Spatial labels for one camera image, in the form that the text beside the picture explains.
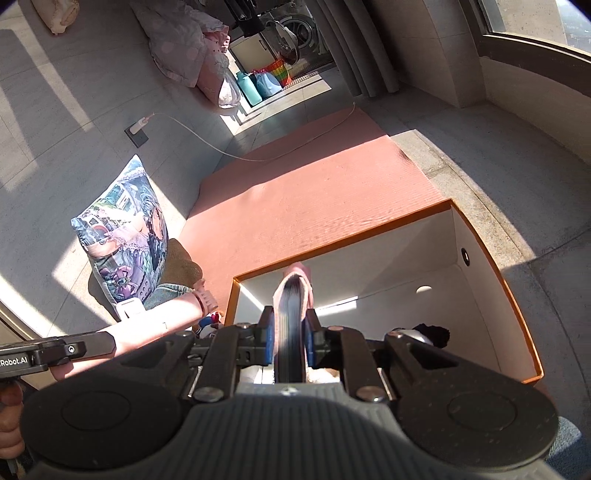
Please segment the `person left forearm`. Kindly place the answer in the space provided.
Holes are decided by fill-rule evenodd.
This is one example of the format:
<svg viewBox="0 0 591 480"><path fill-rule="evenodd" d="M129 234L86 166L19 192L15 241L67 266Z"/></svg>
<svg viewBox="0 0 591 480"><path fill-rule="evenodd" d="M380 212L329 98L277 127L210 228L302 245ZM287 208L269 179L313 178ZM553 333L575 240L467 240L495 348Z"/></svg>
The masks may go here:
<svg viewBox="0 0 591 480"><path fill-rule="evenodd" d="M115 349L104 357L69 362L50 369L55 380L72 377L101 363L139 349L169 334L185 330L218 307L214 296L204 288L145 311L136 319L122 321L104 329L115 341Z"/></svg>

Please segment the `person left hand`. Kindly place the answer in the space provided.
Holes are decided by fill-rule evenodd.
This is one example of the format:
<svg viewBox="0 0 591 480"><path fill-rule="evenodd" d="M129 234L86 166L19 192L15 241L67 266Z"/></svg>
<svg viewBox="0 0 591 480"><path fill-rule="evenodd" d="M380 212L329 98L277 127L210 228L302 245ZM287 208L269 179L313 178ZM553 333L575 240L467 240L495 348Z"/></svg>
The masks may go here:
<svg viewBox="0 0 591 480"><path fill-rule="evenodd" d="M1 385L0 457L5 460L17 458L25 448L20 430L23 411L23 392L16 383Z"/></svg>

